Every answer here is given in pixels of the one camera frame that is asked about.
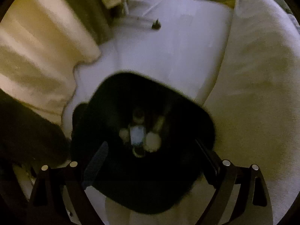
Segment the black plastic trash bin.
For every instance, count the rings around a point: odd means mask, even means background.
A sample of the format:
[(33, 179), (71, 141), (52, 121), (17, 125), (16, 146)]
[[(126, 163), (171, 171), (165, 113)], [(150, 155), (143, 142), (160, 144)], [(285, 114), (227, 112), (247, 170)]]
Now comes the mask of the black plastic trash bin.
[(178, 204), (202, 175), (215, 142), (205, 109), (130, 72), (106, 78), (75, 108), (72, 127), (83, 185), (143, 214)]

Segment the trash pieces in bin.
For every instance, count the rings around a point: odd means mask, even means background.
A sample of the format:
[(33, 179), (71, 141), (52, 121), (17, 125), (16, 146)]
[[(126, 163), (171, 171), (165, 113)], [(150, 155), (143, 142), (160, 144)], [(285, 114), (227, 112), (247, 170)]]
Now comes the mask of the trash pieces in bin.
[(159, 150), (162, 144), (160, 132), (163, 128), (165, 117), (158, 117), (150, 131), (146, 130), (145, 120), (143, 118), (133, 118), (134, 125), (122, 128), (119, 131), (119, 137), (124, 144), (129, 144), (133, 155), (142, 158)]

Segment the grey bed with mattress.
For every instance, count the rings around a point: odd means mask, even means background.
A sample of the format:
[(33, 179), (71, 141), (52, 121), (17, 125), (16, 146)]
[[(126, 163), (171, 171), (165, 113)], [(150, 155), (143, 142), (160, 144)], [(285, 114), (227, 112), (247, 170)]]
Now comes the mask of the grey bed with mattress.
[(259, 165), (279, 222), (299, 193), (299, 33), (276, 1), (235, 1), (204, 105), (216, 126), (216, 153), (237, 166)]

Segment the yellow curtain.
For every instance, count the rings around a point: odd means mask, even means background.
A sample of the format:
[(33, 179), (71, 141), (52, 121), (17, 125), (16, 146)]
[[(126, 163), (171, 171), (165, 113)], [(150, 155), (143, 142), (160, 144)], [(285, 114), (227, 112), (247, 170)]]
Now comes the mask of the yellow curtain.
[(75, 66), (100, 54), (65, 0), (15, 0), (1, 21), (1, 89), (60, 125)]

